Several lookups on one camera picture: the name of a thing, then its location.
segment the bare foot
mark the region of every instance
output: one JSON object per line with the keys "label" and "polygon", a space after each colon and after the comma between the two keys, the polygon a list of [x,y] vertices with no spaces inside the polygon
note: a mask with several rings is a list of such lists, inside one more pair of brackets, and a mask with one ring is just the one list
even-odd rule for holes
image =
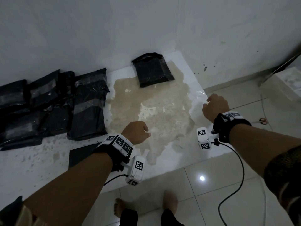
{"label": "bare foot", "polygon": [[169,209],[174,215],[178,208],[177,196],[170,190],[164,191],[163,209]]}
{"label": "bare foot", "polygon": [[116,203],[114,204],[114,215],[117,216],[118,218],[121,217],[123,210],[125,209],[134,210],[133,204],[131,202],[122,201],[120,198],[116,198],[115,202]]}

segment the person's left hand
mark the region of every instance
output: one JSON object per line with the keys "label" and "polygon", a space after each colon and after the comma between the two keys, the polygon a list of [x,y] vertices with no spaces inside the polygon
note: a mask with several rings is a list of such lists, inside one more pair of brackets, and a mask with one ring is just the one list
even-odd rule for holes
{"label": "person's left hand", "polygon": [[143,121],[133,121],[129,123],[122,131],[122,135],[126,137],[132,144],[140,144],[151,136],[148,127]]}

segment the sleeve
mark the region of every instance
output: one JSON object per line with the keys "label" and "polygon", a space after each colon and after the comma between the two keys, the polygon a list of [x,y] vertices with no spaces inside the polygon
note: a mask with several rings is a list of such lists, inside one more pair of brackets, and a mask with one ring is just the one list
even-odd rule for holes
{"label": "sleeve", "polygon": [[264,180],[294,225],[301,226],[301,146],[276,156],[265,168]]}
{"label": "sleeve", "polygon": [[43,220],[37,218],[23,205],[22,196],[0,211],[1,226],[47,226]]}

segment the person's right hand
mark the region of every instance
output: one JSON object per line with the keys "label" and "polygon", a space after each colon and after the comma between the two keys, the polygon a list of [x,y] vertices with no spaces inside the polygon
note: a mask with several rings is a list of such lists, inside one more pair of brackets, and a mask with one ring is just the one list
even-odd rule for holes
{"label": "person's right hand", "polygon": [[218,96],[216,93],[208,97],[208,104],[203,104],[203,113],[204,116],[214,123],[214,119],[219,113],[225,113],[230,111],[228,102],[222,97]]}
{"label": "person's right hand", "polygon": [[146,123],[143,121],[130,122],[121,134],[132,144],[140,144],[151,136],[151,134],[148,133],[148,127],[146,126]]}

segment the black cable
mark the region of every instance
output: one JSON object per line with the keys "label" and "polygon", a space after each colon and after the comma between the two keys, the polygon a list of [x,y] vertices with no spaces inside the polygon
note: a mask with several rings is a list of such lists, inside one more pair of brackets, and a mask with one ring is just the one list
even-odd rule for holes
{"label": "black cable", "polygon": [[106,184],[108,184],[109,182],[111,182],[112,180],[114,180],[115,178],[118,178],[118,177],[121,177],[121,176],[128,177],[128,175],[118,175],[118,176],[112,178],[110,181],[106,182],[106,183],[104,184],[104,186],[105,186]]}
{"label": "black cable", "polygon": [[221,215],[220,207],[221,207],[222,203],[224,203],[229,197],[231,197],[231,196],[233,196],[234,194],[236,194],[236,193],[240,190],[240,188],[242,187],[243,181],[244,181],[244,166],[243,166],[243,161],[241,160],[239,154],[238,154],[233,148],[231,148],[231,147],[229,147],[228,145],[223,144],[223,143],[220,143],[220,144],[221,144],[221,145],[224,145],[224,146],[230,148],[232,151],[234,151],[235,154],[238,156],[238,158],[239,158],[239,160],[240,160],[240,163],[241,163],[241,165],[242,165],[242,167],[243,167],[243,179],[241,180],[241,184],[240,184],[239,188],[238,188],[235,192],[233,192],[232,194],[230,194],[228,197],[226,197],[224,200],[222,200],[221,203],[220,203],[219,206],[218,206],[219,216],[220,216],[221,220],[223,221],[224,225],[227,226],[226,222],[224,221],[224,219],[223,219],[223,217],[222,217],[222,215]]}

